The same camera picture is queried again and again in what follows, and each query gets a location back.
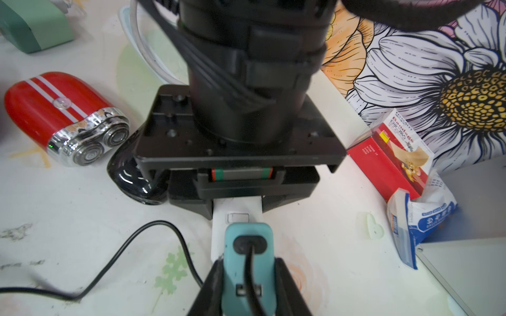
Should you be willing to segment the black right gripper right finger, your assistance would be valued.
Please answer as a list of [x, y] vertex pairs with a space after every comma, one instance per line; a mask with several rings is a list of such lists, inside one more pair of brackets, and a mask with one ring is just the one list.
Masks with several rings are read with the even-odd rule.
[[312, 316], [282, 258], [275, 258], [276, 315]]

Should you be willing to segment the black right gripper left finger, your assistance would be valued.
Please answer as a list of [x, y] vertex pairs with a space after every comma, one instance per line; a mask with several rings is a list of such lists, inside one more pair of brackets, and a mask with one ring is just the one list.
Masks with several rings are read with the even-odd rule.
[[221, 299], [224, 288], [223, 258], [214, 262], [194, 300], [188, 316], [222, 316]]

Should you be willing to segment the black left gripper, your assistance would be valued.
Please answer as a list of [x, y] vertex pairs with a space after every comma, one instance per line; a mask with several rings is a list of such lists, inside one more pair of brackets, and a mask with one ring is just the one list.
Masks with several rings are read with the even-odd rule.
[[307, 198], [319, 165], [335, 172], [346, 150], [310, 99], [286, 137], [265, 147], [241, 147], [198, 126], [188, 86], [163, 85], [133, 147], [144, 177], [168, 172], [169, 203], [213, 216], [218, 200], [259, 196], [263, 211]]

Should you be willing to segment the white power strip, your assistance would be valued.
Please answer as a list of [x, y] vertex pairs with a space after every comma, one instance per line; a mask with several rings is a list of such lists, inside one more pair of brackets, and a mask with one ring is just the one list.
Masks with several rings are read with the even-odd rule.
[[225, 250], [225, 231], [234, 223], [263, 222], [262, 197], [231, 197], [213, 201], [210, 259], [215, 262]]

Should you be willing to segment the green plug adapter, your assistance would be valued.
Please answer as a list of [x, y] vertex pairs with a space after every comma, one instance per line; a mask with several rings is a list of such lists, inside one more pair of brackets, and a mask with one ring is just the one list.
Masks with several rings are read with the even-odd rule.
[[75, 39], [66, 14], [74, 1], [1, 0], [1, 35], [24, 53]]

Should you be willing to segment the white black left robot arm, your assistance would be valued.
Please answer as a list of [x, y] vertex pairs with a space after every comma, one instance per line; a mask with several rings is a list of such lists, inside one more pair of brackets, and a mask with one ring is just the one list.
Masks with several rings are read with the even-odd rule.
[[307, 95], [337, 1], [143, 1], [188, 67], [162, 86], [133, 149], [167, 201], [210, 219], [220, 199], [262, 211], [308, 198], [346, 151]]

